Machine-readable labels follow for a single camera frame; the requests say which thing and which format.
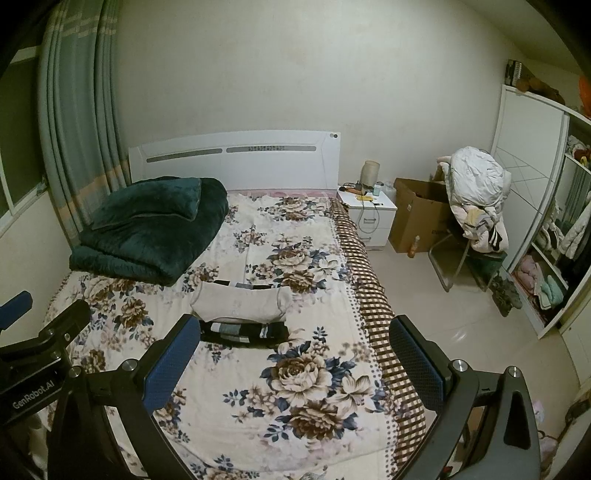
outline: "mattress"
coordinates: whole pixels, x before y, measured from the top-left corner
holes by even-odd
[[[46,321],[85,299],[92,319],[69,355],[99,372],[163,338],[191,312],[199,282],[290,286],[289,341],[274,351],[200,343],[154,412],[158,424],[198,479],[390,478],[426,424],[389,346],[393,313],[355,225],[329,195],[228,201],[218,235],[172,287],[72,272]],[[295,397],[298,382],[308,386]],[[107,411],[130,469],[144,474],[116,410]],[[41,413],[48,428],[53,414],[54,406]]]

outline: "curtain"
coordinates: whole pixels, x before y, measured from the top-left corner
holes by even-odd
[[[51,13],[41,47],[41,148],[72,245],[103,200],[131,182],[113,85],[118,10],[118,0],[63,0]]]

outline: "white floor tile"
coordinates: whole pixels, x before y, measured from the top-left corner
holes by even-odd
[[[452,267],[458,253],[443,255]],[[482,292],[467,268],[446,293],[426,253],[411,259],[388,244],[370,252],[369,259],[394,312],[406,314],[450,359],[462,358],[472,368],[488,371],[502,372],[509,365],[521,368],[532,400],[544,406],[540,429],[560,434],[579,381],[558,330],[538,340],[523,311],[512,309],[502,317],[491,292]]]

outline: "white wardrobe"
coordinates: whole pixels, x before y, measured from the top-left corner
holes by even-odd
[[[558,251],[545,251],[536,241],[550,203],[564,209],[573,171],[582,168],[591,175],[591,171],[565,153],[572,129],[587,129],[591,134],[591,121],[564,105],[503,86],[491,152],[512,176],[511,192],[503,208],[509,236],[509,250],[503,267],[512,275],[524,255],[531,255],[540,264],[544,275],[552,275],[567,297],[561,306],[542,312],[535,298],[518,281],[515,282],[524,310],[539,338],[556,325],[589,278],[587,273],[580,284],[568,285],[557,268]]]

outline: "white headboard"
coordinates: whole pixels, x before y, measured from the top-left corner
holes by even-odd
[[[328,189],[339,177],[339,132],[259,130],[195,135],[129,149],[132,181],[213,177],[226,190]]]

